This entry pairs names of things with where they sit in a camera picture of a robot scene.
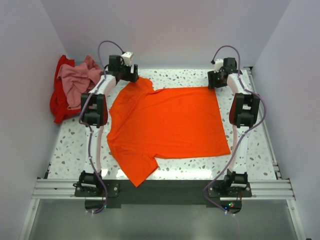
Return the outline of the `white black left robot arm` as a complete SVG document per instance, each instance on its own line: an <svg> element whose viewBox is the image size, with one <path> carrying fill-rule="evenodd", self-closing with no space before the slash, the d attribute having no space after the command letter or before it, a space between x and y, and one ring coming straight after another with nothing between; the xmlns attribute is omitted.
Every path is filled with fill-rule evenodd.
<svg viewBox="0 0 320 240"><path fill-rule="evenodd" d="M133 57L130 51L110 55L99 82L81 95L79 123L85 127L86 164L73 185L77 197L100 197L106 192L101 177L101 143L109 116L107 96L120 80L133 83L138 80L138 66L132 64Z"/></svg>

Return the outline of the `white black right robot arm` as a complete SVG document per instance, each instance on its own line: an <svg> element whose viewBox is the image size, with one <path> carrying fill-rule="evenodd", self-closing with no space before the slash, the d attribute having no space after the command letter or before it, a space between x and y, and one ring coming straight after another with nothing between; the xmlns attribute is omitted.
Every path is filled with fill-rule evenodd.
<svg viewBox="0 0 320 240"><path fill-rule="evenodd" d="M208 88L229 87L233 101L229 110L229 123L232 125L233 142L231 162L223 180L216 180L208 190L210 196L236 197L250 196L250 184L247 170L247 152L250 133L257 122L260 99L249 92L243 73L237 67L235 58L212 60L214 65L208 75Z"/></svg>

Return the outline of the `orange t shirt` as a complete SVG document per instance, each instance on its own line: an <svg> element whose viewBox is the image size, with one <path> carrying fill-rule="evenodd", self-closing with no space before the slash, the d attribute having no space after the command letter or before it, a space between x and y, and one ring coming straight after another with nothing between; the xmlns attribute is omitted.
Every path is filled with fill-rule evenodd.
<svg viewBox="0 0 320 240"><path fill-rule="evenodd" d="M110 108L107 143L121 170L140 186L157 159L230 154L217 96L204 86L155 90L147 78L129 83Z"/></svg>

